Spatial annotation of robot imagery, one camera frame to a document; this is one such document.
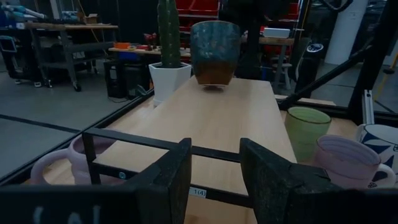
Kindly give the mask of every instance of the white mug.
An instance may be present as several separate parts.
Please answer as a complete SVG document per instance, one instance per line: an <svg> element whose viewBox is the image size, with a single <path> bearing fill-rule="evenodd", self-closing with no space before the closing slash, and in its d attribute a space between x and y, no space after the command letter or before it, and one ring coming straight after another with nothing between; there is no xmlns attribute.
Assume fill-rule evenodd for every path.
<svg viewBox="0 0 398 224"><path fill-rule="evenodd" d="M381 162L389 166L398 177L398 129L381 124L361 124L355 139L379 154ZM370 187L384 184L387 174L377 172Z"/></svg>

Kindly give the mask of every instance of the ceramic pot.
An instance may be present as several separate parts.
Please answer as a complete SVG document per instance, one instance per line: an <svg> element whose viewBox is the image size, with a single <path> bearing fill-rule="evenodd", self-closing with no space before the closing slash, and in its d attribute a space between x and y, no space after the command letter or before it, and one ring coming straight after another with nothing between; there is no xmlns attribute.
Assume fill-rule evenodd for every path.
<svg viewBox="0 0 398 224"><path fill-rule="evenodd" d="M191 60L199 85L226 86L239 60L238 25L225 21L199 22L191 28Z"/></svg>
<svg viewBox="0 0 398 224"><path fill-rule="evenodd" d="M149 65L150 76L154 82L154 106L167 100L174 91L191 77L191 65L181 63L180 68L162 68L162 62Z"/></svg>

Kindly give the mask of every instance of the white pot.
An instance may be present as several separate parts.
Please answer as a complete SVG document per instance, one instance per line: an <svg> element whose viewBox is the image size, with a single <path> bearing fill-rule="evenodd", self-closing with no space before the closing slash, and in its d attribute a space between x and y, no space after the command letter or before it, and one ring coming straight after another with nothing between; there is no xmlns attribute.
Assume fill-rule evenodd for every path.
<svg viewBox="0 0 398 224"><path fill-rule="evenodd" d="M191 65L181 63L181 68L160 68L162 62L149 65L150 75L154 82L155 98L154 105L157 106L167 100L174 91L191 77Z"/></svg>

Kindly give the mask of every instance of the wooden tabletop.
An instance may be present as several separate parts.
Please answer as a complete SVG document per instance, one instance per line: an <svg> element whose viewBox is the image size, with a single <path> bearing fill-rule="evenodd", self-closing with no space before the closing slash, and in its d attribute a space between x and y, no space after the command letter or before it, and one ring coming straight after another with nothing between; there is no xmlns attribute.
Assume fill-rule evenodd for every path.
<svg viewBox="0 0 398 224"><path fill-rule="evenodd" d="M71 25L71 24L49 24L40 22L25 22L26 29L48 29L48 30L73 30L73 29L117 29L118 26L107 24L87 24L87 25Z"/></svg>
<svg viewBox="0 0 398 224"><path fill-rule="evenodd" d="M334 102L314 99L301 99L305 102L334 105ZM148 99L138 107L134 108L108 128L116 129L122 132L136 133L139 124L147 121L155 110L153 98ZM280 111L281 119L284 119L285 111ZM328 134L337 134L347 138L353 138L356 131L356 125L352 121L333 118ZM67 159L58 161L48 167L45 171L45 178L51 184L74 184L74 178L71 172L71 164ZM208 200L189 196L187 212L185 215L185 224L254 224L255 221L251 209L231 205L223 202Z"/></svg>
<svg viewBox="0 0 398 224"><path fill-rule="evenodd" d="M161 51L159 50L144 50L144 49L117 49L117 48L110 48L108 49L109 51L112 52L130 52L130 53L136 53L136 54L152 54L152 55L160 55L162 54ZM180 49L181 52L181 57L191 57L190 49Z"/></svg>
<svg viewBox="0 0 398 224"><path fill-rule="evenodd" d="M296 162L269 82L234 78L223 91L205 91L191 78L144 121L127 133L195 146L239 152L250 138ZM166 153L162 149L117 142L95 162L140 172ZM247 195L240 164L192 157L192 183Z"/></svg>

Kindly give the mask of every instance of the potted cactus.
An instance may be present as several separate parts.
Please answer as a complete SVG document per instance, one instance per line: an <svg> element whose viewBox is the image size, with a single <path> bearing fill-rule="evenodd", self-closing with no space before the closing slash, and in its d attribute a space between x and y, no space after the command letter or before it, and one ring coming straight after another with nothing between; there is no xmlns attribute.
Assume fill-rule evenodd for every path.
<svg viewBox="0 0 398 224"><path fill-rule="evenodd" d="M159 0L157 20L162 61L149 65L155 88L155 106L165 101L191 77L191 65L180 60L180 23L175 0Z"/></svg>

